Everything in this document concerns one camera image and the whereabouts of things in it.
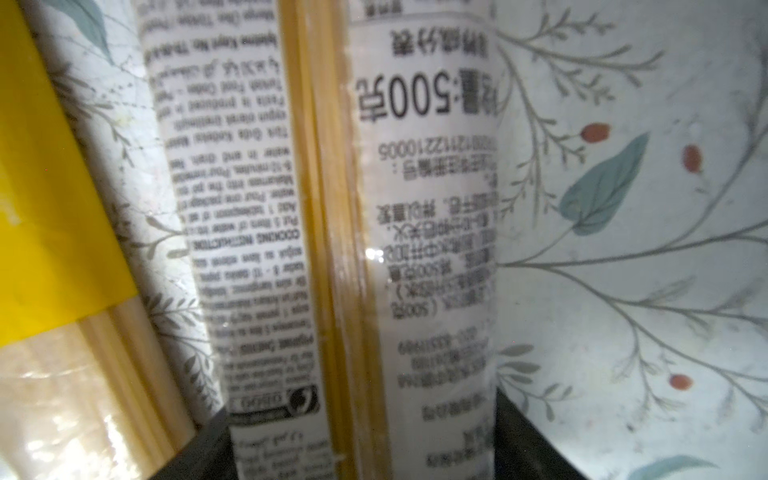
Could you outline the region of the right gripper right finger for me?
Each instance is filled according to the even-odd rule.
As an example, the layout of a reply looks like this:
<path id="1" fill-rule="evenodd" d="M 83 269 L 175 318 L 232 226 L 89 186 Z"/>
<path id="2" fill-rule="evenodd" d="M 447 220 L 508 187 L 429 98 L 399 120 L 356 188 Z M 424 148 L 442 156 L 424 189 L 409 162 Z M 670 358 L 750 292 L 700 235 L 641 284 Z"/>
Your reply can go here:
<path id="1" fill-rule="evenodd" d="M 496 393 L 495 478 L 585 480 L 501 389 Z"/>

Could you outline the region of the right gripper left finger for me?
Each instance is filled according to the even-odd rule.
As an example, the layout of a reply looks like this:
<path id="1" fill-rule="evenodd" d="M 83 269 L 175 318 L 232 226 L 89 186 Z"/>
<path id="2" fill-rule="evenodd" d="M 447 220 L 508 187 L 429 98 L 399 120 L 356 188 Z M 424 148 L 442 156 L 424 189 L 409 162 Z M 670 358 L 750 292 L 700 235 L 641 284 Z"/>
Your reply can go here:
<path id="1" fill-rule="evenodd" d="M 150 480 L 237 480 L 229 418 L 221 409 Z"/>

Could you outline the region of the clear blue spaghetti bag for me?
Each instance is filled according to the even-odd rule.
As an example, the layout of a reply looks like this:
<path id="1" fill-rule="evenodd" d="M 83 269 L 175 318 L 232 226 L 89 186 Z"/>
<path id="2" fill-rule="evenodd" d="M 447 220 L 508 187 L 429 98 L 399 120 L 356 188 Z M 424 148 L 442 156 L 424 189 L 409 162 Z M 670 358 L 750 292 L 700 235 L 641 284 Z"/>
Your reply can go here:
<path id="1" fill-rule="evenodd" d="M 490 479 L 490 1 L 137 1 L 237 479 Z"/>

